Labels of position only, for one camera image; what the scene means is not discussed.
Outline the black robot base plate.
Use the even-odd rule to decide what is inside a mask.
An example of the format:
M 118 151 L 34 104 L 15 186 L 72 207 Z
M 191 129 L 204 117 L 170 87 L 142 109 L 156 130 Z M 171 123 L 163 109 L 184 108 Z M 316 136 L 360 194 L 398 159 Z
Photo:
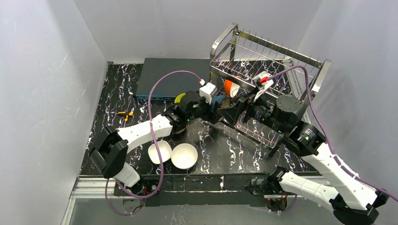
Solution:
M 166 174 L 147 207 L 165 205 L 250 205 L 287 208 L 290 194 L 273 190 L 265 173 Z

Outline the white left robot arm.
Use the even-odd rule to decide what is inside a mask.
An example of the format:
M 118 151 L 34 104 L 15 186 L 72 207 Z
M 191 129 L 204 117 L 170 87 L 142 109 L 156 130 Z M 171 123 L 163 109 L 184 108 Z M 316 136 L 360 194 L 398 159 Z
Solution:
M 127 154 L 154 138 L 182 133 L 190 120 L 201 118 L 213 124 L 221 119 L 217 110 L 226 96 L 216 96 L 210 102 L 198 92 L 189 91 L 152 119 L 130 127 L 106 126 L 94 139 L 89 157 L 101 175 L 115 178 L 128 187 L 136 185 L 141 175 L 126 163 Z

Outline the blue white patterned bowl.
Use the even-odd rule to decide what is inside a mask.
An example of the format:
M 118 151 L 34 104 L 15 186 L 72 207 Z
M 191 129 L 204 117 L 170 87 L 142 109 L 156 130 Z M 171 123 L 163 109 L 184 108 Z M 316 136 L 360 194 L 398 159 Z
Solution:
M 186 124 L 177 124 L 177 125 L 173 125 L 172 128 L 172 134 L 180 134 L 182 133 L 184 130 L 186 130 Z

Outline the orange white bowl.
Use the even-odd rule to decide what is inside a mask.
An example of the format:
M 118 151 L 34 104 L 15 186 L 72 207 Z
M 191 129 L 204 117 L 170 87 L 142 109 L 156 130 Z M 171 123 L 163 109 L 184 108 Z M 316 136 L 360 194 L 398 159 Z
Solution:
M 240 90 L 240 85 L 230 80 L 225 80 L 223 87 L 226 95 L 228 95 L 231 98 L 235 97 Z

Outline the white round bowl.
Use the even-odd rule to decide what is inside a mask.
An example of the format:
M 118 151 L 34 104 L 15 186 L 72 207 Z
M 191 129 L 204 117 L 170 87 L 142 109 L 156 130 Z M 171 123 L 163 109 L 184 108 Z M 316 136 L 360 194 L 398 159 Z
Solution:
M 182 143 L 177 145 L 171 154 L 172 164 L 182 170 L 192 168 L 198 160 L 197 149 L 188 143 Z

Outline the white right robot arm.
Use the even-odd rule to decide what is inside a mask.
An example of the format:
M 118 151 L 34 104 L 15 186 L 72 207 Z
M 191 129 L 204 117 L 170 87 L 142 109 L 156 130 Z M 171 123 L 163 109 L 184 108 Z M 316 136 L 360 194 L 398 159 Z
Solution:
M 235 125 L 240 114 L 282 134 L 282 144 L 311 164 L 329 182 L 325 186 L 277 167 L 266 179 L 252 180 L 247 186 L 253 195 L 260 192 L 288 192 L 307 198 L 328 209 L 345 225 L 372 225 L 388 196 L 359 181 L 358 176 L 330 150 L 326 137 L 301 118 L 309 103 L 293 95 L 281 95 L 273 107 L 263 97 L 241 97 L 231 106 L 218 109 L 226 121 Z

